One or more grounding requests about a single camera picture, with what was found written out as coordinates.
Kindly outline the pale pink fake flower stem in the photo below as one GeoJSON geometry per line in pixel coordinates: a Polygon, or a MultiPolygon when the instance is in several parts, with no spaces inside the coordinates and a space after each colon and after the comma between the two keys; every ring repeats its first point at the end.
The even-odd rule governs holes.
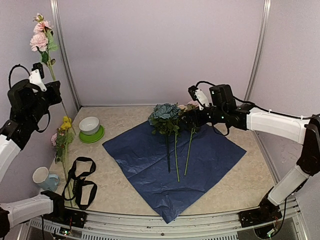
{"type": "Polygon", "coordinates": [[[193,140],[193,135],[197,132],[198,128],[195,126],[192,120],[189,120],[189,114],[191,111],[196,110],[198,108],[198,104],[195,101],[190,101],[186,105],[179,105],[178,106],[181,110],[180,113],[180,122],[182,124],[182,128],[186,131],[189,131],[189,143],[188,143],[188,150],[187,150],[187,157],[186,163],[184,167],[184,176],[187,175],[188,166],[189,166],[189,159],[190,159],[190,151],[191,151],[191,144],[193,140]]]}

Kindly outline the yellow fake flower stem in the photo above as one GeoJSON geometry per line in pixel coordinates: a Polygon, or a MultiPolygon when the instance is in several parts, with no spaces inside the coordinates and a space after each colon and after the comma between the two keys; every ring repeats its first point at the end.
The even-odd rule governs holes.
{"type": "Polygon", "coordinates": [[[51,136],[51,144],[55,149],[54,162],[61,163],[64,179],[68,180],[68,146],[71,144],[75,137],[75,130],[73,128],[73,121],[70,117],[64,116],[62,125],[56,129],[56,133],[51,136]]]}

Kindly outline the blue fake flower bunch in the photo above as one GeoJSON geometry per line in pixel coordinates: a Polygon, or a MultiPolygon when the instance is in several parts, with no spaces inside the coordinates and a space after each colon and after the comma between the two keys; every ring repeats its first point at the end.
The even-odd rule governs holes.
{"type": "Polygon", "coordinates": [[[164,136],[166,147],[166,158],[168,172],[171,172],[171,152],[170,152],[170,136],[174,140],[174,160],[177,182],[180,182],[180,173],[178,166],[177,142],[180,134],[180,115],[182,109],[178,104],[164,103],[157,104],[153,108],[153,112],[148,117],[148,123],[153,127],[152,134],[160,134],[164,136]]]}

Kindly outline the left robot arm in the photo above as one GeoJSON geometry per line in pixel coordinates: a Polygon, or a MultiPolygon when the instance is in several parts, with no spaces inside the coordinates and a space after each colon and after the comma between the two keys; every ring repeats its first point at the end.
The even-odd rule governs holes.
{"type": "MultiPolygon", "coordinates": [[[[38,124],[49,107],[62,102],[59,81],[43,83],[43,65],[33,64],[26,79],[9,85],[7,93],[11,104],[9,119],[0,129],[0,176],[25,148],[32,133],[42,133],[38,124]]],[[[0,205],[0,236],[10,229],[38,216],[56,218],[63,223],[70,218],[64,199],[53,190],[43,190],[35,197],[0,205]]]]}

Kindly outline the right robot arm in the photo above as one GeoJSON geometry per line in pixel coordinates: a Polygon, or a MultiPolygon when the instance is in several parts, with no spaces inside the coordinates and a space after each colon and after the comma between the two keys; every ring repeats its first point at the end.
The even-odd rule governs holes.
{"type": "Polygon", "coordinates": [[[257,208],[240,212],[244,224],[250,221],[275,220],[282,217],[280,204],[293,193],[299,191],[311,176],[320,171],[320,116],[294,116],[264,109],[251,101],[241,100],[233,95],[228,84],[210,84],[208,100],[198,84],[188,88],[188,93],[198,107],[182,115],[185,124],[200,127],[207,123],[211,125],[225,124],[229,131],[236,128],[252,131],[257,137],[263,155],[268,159],[274,175],[278,174],[271,152],[271,140],[294,142],[302,146],[300,157],[295,165],[283,178],[262,198],[257,208]]]}

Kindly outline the blue wrapping paper sheet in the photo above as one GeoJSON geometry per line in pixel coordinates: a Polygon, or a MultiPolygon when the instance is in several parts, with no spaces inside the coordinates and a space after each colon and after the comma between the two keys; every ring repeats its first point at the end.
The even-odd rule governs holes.
{"type": "Polygon", "coordinates": [[[166,223],[213,188],[246,151],[209,125],[165,138],[143,122],[103,144],[124,176],[166,223]]]}

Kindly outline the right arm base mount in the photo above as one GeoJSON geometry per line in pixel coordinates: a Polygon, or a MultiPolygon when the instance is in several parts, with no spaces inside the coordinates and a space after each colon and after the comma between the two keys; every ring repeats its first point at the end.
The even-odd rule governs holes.
{"type": "Polygon", "coordinates": [[[251,210],[244,210],[239,212],[238,216],[242,228],[272,222],[283,217],[279,207],[274,209],[258,207],[251,210]]]}

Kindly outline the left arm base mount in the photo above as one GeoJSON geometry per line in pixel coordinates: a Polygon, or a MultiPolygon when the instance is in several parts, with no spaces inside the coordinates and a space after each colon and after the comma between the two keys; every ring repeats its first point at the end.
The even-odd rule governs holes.
{"type": "Polygon", "coordinates": [[[87,220],[87,213],[80,210],[64,208],[45,214],[43,218],[62,225],[83,229],[87,220]]]}

